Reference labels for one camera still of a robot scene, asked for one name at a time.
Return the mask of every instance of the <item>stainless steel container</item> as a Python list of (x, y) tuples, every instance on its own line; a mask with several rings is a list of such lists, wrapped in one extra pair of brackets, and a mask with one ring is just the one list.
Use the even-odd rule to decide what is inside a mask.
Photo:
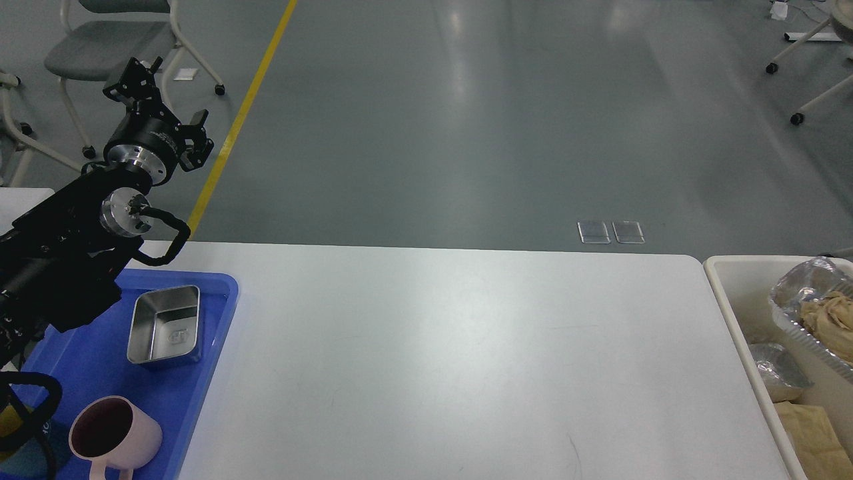
[(200, 292), (184, 285), (143, 293), (136, 299), (127, 360), (160, 369), (201, 359)]

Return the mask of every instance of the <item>yellow floor line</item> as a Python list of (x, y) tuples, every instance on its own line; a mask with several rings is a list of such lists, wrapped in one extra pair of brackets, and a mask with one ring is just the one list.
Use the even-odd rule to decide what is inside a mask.
[(205, 186), (201, 189), (199, 199), (195, 201), (193, 213), (189, 215), (189, 221), (187, 222), (189, 224), (189, 228), (193, 231), (190, 238), (195, 234), (195, 229), (199, 226), (199, 222), (201, 222), (201, 216), (205, 214), (207, 203), (211, 200), (213, 191), (216, 189), (216, 184), (219, 182), (219, 177), (222, 176), (222, 171), (225, 169), (225, 163), (228, 162), (228, 157), (231, 155), (231, 149), (234, 148), (234, 142), (237, 140), (237, 136), (240, 135), (240, 129), (243, 128), (243, 123), (249, 115), (249, 109), (252, 107), (252, 104), (255, 101), (255, 96), (258, 94), (258, 89), (264, 81), (264, 76), (266, 75), (267, 68), (270, 67), (272, 57), (276, 54), (276, 48), (278, 48), (278, 43), (281, 41), (281, 35), (284, 34), (284, 29), (287, 28), (287, 23), (290, 21), (291, 15), (293, 15), (293, 9), (296, 8), (297, 1), (298, 0), (290, 0), (287, 4), (287, 8), (284, 10), (284, 15), (278, 22), (276, 33), (273, 34), (272, 40), (270, 40), (270, 44), (267, 46), (266, 53), (264, 53), (264, 59), (261, 60), (261, 64), (258, 66), (258, 71), (255, 72), (255, 78), (252, 79), (252, 84), (249, 85), (249, 91), (246, 93), (246, 97), (243, 98), (243, 104), (240, 106), (240, 111), (237, 112), (237, 118), (235, 118), (234, 123), (231, 124), (228, 136), (225, 137), (225, 142), (222, 144), (222, 148), (219, 150), (219, 155), (213, 163), (210, 175), (207, 176)]

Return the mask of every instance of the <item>gray chair seat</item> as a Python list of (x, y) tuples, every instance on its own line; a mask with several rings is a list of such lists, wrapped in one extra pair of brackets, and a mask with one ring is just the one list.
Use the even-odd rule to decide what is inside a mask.
[(66, 79), (105, 81), (132, 56), (145, 61), (166, 58), (174, 44), (167, 21), (90, 21), (56, 45), (44, 66)]

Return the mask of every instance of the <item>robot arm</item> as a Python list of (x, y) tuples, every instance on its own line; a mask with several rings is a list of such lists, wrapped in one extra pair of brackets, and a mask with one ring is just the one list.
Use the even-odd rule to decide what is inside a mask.
[[(0, 365), (48, 325), (67, 331), (90, 323), (121, 297), (115, 279), (131, 259), (165, 265), (189, 238), (184, 222), (152, 208), (145, 195), (169, 181), (178, 165), (186, 172), (204, 166), (213, 141), (204, 129), (206, 110), (183, 124), (163, 104), (154, 83), (161, 62), (146, 68), (133, 58), (107, 81), (104, 95), (122, 102), (126, 114), (104, 148), (104, 161), (86, 164), (79, 178), (0, 236)], [(139, 250), (155, 218), (177, 231), (160, 258)], [(9, 384), (19, 381), (6, 373), (0, 390), (14, 396)], [(53, 414), (40, 413), (43, 418), (31, 415), (33, 423)], [(0, 450), (20, 446), (18, 437), (0, 437)]]

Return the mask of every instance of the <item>white table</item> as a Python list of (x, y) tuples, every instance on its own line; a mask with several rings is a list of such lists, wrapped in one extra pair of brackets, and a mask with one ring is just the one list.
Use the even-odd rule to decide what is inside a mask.
[(181, 480), (788, 478), (689, 257), (190, 243), (168, 268), (241, 288)]

